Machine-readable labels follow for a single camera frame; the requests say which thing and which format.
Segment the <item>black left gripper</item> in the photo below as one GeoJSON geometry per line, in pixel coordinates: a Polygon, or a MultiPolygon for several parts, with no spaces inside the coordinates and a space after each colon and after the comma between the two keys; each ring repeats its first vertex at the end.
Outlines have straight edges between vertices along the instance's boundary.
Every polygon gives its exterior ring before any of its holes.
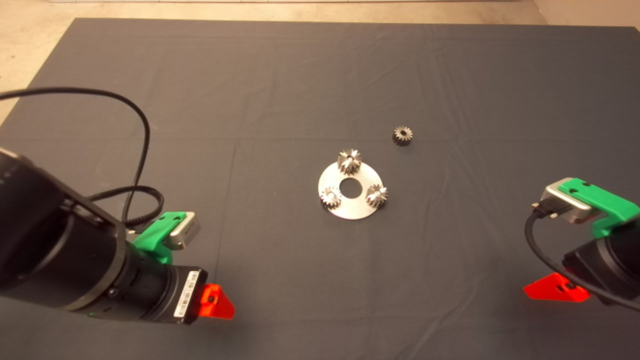
{"type": "Polygon", "coordinates": [[[97,300],[97,317],[106,321],[190,325],[199,318],[230,321],[236,308],[219,284],[206,284],[199,266],[166,264],[126,246],[123,268],[97,300]]]}

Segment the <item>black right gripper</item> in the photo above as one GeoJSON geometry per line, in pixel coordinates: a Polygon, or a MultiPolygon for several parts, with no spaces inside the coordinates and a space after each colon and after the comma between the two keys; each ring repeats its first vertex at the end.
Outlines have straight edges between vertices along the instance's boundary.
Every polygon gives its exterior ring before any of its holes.
{"type": "MultiPolygon", "coordinates": [[[[574,276],[611,296],[639,303],[640,224],[636,219],[608,235],[595,237],[565,253],[562,264],[574,276]]],[[[591,294],[554,272],[523,287],[532,300],[582,303],[591,294]]]]}

